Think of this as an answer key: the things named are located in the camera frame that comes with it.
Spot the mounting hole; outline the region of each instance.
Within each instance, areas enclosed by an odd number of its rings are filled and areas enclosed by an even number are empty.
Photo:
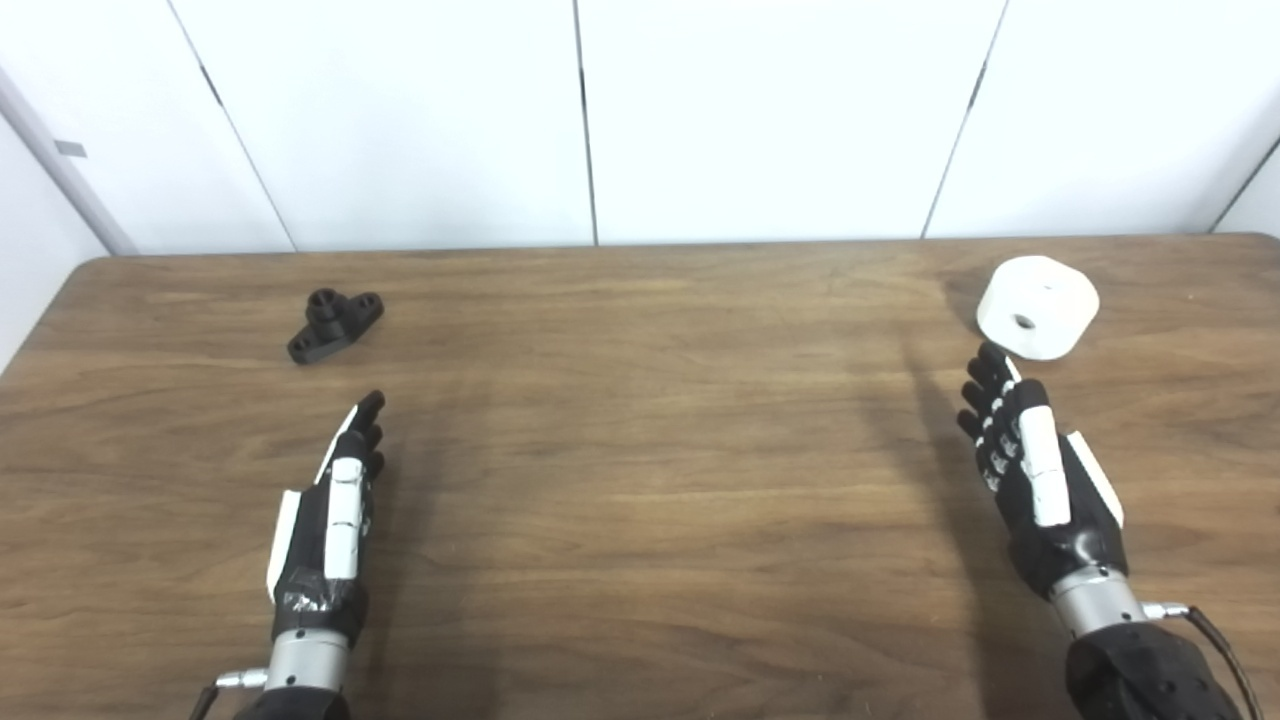
[[[337,292],[324,288],[312,292],[311,297],[307,299],[307,302],[315,305],[316,307],[324,307],[325,305],[333,305],[335,297],[338,297]]]

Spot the prosthetic hand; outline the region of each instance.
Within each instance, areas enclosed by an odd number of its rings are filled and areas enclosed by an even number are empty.
[[[347,655],[365,626],[369,593],[360,582],[372,519],[370,484],[383,469],[376,424],[385,400],[374,391],[351,409],[312,486],[285,491],[268,562],[275,603],[271,661],[220,675],[192,711],[198,720],[223,688],[264,688],[237,720],[346,720]]]
[[[1124,510],[1080,433],[1062,436],[1048,395],[996,345],[969,361],[959,423],[1009,528],[1009,556],[1053,605],[1073,643],[1066,685],[1087,720],[1238,720],[1196,644],[1151,620],[1184,615],[1228,657],[1254,720],[1248,680],[1226,641],[1194,607],[1138,602],[1129,588]]]

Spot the fingertip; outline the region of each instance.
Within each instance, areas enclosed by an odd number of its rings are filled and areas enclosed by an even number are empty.
[[[998,369],[1005,364],[1005,351],[1001,350],[995,342],[984,340],[982,341],[982,345],[978,346],[978,359]]]
[[[374,450],[380,442],[383,442],[383,427],[374,423],[372,427],[365,432],[365,445],[369,450]]]
[[[991,410],[988,407],[987,396],[982,391],[982,387],[978,386],[978,383],[974,382],[965,383],[964,387],[960,388],[960,395],[978,413],[987,413]]]
[[[357,430],[347,430],[338,436],[338,441],[333,446],[333,456],[338,457],[355,457],[357,460],[364,460],[369,455],[369,446],[365,445],[365,437]]]
[[[969,439],[978,439],[982,436],[982,420],[969,410],[961,410],[956,415],[956,424],[969,436]]]
[[[365,477],[369,479],[369,482],[372,482],[375,478],[378,478],[378,474],[383,471],[383,468],[385,465],[387,465],[387,459],[383,457],[381,452],[374,452],[372,455],[370,455],[369,461],[365,462]]]
[[[378,414],[387,406],[387,397],[381,391],[375,389],[356,404],[356,416],[351,420],[352,429],[361,433],[369,430],[370,425],[378,420]]]
[[[969,377],[978,384],[991,384],[991,380],[996,379],[977,357],[969,360],[966,369],[969,370]]]
[[[1014,388],[1012,400],[1018,406],[1018,411],[1021,413],[1032,407],[1048,405],[1048,391],[1044,389],[1044,384],[1039,380],[1023,380]]]

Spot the white wall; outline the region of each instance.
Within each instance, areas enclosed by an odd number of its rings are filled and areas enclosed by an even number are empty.
[[[292,250],[164,0],[0,0],[0,69],[125,251]]]
[[[919,237],[1002,0],[580,0],[602,243]]]
[[[573,0],[174,6],[0,0],[124,252],[1203,232],[1280,137],[1275,3],[579,0],[593,218]]]
[[[1280,4],[1012,0],[929,237],[1207,232],[1280,137]]]
[[[40,163],[0,118],[0,370],[67,275],[106,254]]]
[[[1280,238],[1280,152],[1271,154],[1219,223],[1217,232],[1265,232]]]
[[[571,0],[179,0],[300,250],[590,245]]]

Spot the black 3d-printed part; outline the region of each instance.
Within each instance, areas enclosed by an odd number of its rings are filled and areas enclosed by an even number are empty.
[[[383,316],[383,299],[375,292],[356,297],[321,288],[307,297],[307,327],[289,341],[289,357],[298,365],[323,360],[360,340]]]

